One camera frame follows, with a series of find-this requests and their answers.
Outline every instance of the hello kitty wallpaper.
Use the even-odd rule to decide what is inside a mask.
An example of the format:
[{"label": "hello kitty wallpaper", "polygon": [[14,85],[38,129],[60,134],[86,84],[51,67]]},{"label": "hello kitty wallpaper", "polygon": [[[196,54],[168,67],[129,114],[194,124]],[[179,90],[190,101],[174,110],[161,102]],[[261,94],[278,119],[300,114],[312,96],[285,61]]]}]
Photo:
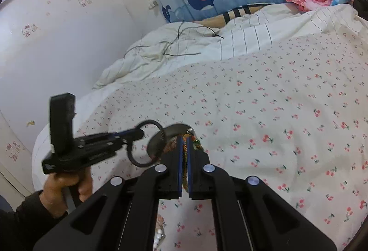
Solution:
[{"label": "hello kitty wallpaper", "polygon": [[[75,52],[75,55],[80,53],[82,57],[89,48],[76,47],[76,41],[81,42],[84,38],[77,37],[74,40],[71,36],[71,38],[62,39],[65,34],[62,34],[58,28],[65,26],[67,31],[68,27],[75,25],[77,18],[91,17],[92,19],[95,13],[100,13],[100,16],[105,13],[105,9],[111,12],[111,15],[106,16],[110,28],[105,32],[99,31],[101,38],[92,36],[105,47],[105,50],[102,47],[99,49],[99,54],[103,55],[107,62],[101,64],[103,67],[101,66],[100,70],[95,68],[96,75],[86,70],[82,71],[86,78],[91,78],[91,86],[85,86],[87,91],[92,88],[102,70],[120,57],[122,49],[126,50],[135,40],[165,24],[165,19],[158,11],[158,7],[149,10],[148,0],[3,0],[0,5],[0,26],[1,29],[7,30],[0,37],[0,87],[3,92],[3,98],[0,100],[0,166],[4,166],[9,175],[14,176],[16,181],[25,188],[24,192],[33,190],[31,153],[38,133],[47,124],[47,106],[41,107],[40,111],[35,109],[31,100],[39,92],[36,89],[37,86],[27,84],[27,80],[32,78],[36,71],[46,71],[47,63],[42,63],[40,59],[37,65],[29,64],[28,67],[24,67],[19,59],[28,56],[32,52],[30,47],[37,42],[42,42],[43,38],[53,31],[54,38],[59,36],[63,41],[64,50]],[[120,25],[113,20],[113,17],[121,20]],[[95,18],[94,23],[81,23],[80,36],[83,37],[81,34],[86,33],[87,40],[88,34],[92,34],[89,30],[98,30],[99,26],[104,28],[105,22],[104,17],[98,17]],[[123,42],[115,42],[112,40],[114,36],[119,36]],[[54,59],[54,61],[57,61],[56,57],[52,57],[56,45],[55,40],[40,45],[44,49],[42,52],[51,55],[51,60]],[[20,75],[23,87],[20,88],[15,79],[7,77],[9,71],[14,75]],[[42,81],[46,82],[47,79],[49,78],[44,76]],[[54,86],[54,91],[50,90],[48,97],[63,93],[65,87],[57,83]],[[45,104],[48,102],[48,97],[45,97]]]}]

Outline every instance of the cherry print bedsheet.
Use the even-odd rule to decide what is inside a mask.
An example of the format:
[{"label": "cherry print bedsheet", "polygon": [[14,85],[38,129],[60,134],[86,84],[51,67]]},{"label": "cherry print bedsheet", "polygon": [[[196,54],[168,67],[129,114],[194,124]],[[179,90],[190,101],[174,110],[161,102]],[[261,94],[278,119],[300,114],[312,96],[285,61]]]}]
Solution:
[{"label": "cherry print bedsheet", "polygon": [[[232,176],[257,175],[329,236],[346,246],[367,215],[368,44],[338,33],[293,38],[258,53],[191,64],[122,84],[78,134],[119,131],[144,119],[191,125],[212,164]],[[145,160],[155,128],[136,142]],[[92,168],[99,188],[113,175],[141,174],[125,151]],[[162,200],[166,238],[158,250],[215,250],[209,201]]]}]

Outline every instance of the metal screw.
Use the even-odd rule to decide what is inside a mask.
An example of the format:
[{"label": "metal screw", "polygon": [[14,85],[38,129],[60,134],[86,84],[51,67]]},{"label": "metal screw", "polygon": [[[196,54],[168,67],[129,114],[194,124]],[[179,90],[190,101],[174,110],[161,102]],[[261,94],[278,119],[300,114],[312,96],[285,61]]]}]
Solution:
[{"label": "metal screw", "polygon": [[119,176],[115,176],[113,177],[111,180],[110,180],[110,183],[113,185],[113,186],[118,186],[118,185],[121,185],[123,183],[123,179]]},{"label": "metal screw", "polygon": [[158,165],[155,166],[155,170],[157,172],[165,172],[166,169],[167,169],[167,167],[163,164],[158,164]]},{"label": "metal screw", "polygon": [[211,165],[211,164],[206,164],[206,165],[203,166],[203,170],[205,172],[214,172],[215,166]]},{"label": "metal screw", "polygon": [[259,178],[257,176],[248,177],[248,183],[250,185],[258,185],[259,184]]}]

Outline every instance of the black cable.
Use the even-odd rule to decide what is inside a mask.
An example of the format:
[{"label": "black cable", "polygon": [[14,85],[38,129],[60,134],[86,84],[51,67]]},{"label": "black cable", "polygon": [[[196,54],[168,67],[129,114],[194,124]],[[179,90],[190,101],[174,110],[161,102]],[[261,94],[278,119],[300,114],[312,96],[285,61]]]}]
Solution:
[{"label": "black cable", "polygon": [[[158,129],[160,130],[160,133],[161,133],[161,145],[158,147],[158,152],[157,154],[162,154],[163,152],[163,149],[166,145],[166,134],[165,134],[165,130],[164,128],[162,127],[162,125],[160,123],[158,123],[157,121],[154,121],[154,120],[146,120],[146,121],[143,121],[141,123],[139,123],[136,128],[142,128],[143,126],[147,125],[147,124],[153,124],[155,126],[158,127]],[[145,167],[149,167],[149,166],[152,166],[155,162],[157,162],[158,158],[155,157],[154,159],[152,159],[150,162],[148,163],[138,163],[134,158],[133,158],[133,154],[132,154],[132,150],[133,150],[133,142],[128,142],[128,144],[126,145],[126,148],[127,148],[127,151],[126,151],[126,154],[128,155],[128,158],[130,160],[130,162],[137,166],[137,167],[140,167],[140,168],[145,168]]]},{"label": "black cable", "polygon": [[20,191],[20,190],[18,190],[6,177],[5,177],[5,175],[0,171],[0,174],[5,178],[5,180],[19,193],[19,194],[21,194],[24,198],[26,198],[26,196],[24,196],[23,194],[22,194],[22,192]]},{"label": "black cable", "polygon": [[[163,55],[169,55],[169,56],[171,56],[171,57],[182,57],[183,55],[171,55],[171,54],[169,54],[169,53],[166,53],[166,51],[169,49],[169,47],[172,45],[172,44],[174,44],[177,40],[179,40],[179,38],[180,38],[180,36],[183,34],[183,32],[185,31],[185,30],[187,30],[187,29],[198,29],[198,28],[207,28],[207,29],[210,29],[212,32],[213,32],[213,34],[215,35],[214,37],[220,37],[220,38],[222,38],[222,39],[224,39],[224,37],[222,37],[222,36],[220,36],[220,35],[218,35],[218,34],[216,34],[216,32],[213,30],[213,29],[211,29],[210,27],[208,27],[208,26],[205,26],[205,25],[198,25],[198,26],[189,26],[189,27],[187,27],[187,28],[185,28],[185,29],[183,29],[182,31],[180,31],[180,28],[181,28],[181,26],[184,24],[184,21],[182,21],[181,22],[181,24],[179,25],[179,27],[178,27],[178,35],[176,36],[176,38],[173,40],[173,42],[169,42],[169,41],[161,41],[161,42],[159,42],[159,44],[161,44],[161,43],[167,43],[168,45],[167,46],[165,46],[164,47],[164,49],[163,49]],[[125,58],[125,56],[128,54],[128,52],[130,52],[131,50],[133,50],[133,49],[135,49],[135,48],[148,48],[148,47],[150,47],[150,46],[144,46],[144,45],[137,45],[137,46],[134,46],[134,47],[132,47],[132,48],[130,48],[130,49],[128,49],[127,51],[126,51],[126,53],[125,53],[125,55],[124,55],[124,57],[123,58]],[[185,55],[200,55],[201,53],[186,53]]]},{"label": "black cable", "polygon": [[[186,53],[184,55],[200,55],[201,53],[200,52],[197,52],[197,53]],[[163,55],[169,55],[171,57],[182,57],[184,55],[170,55],[169,53],[163,53]]]}]

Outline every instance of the black sleeve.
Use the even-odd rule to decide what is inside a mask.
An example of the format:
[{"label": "black sleeve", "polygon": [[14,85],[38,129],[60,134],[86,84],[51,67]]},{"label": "black sleeve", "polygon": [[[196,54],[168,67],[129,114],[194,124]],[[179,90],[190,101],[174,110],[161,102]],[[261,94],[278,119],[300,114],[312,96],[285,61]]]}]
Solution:
[{"label": "black sleeve", "polygon": [[67,215],[54,219],[42,205],[40,193],[26,197],[16,212],[0,211],[0,236],[6,250],[32,250],[36,241]]}]

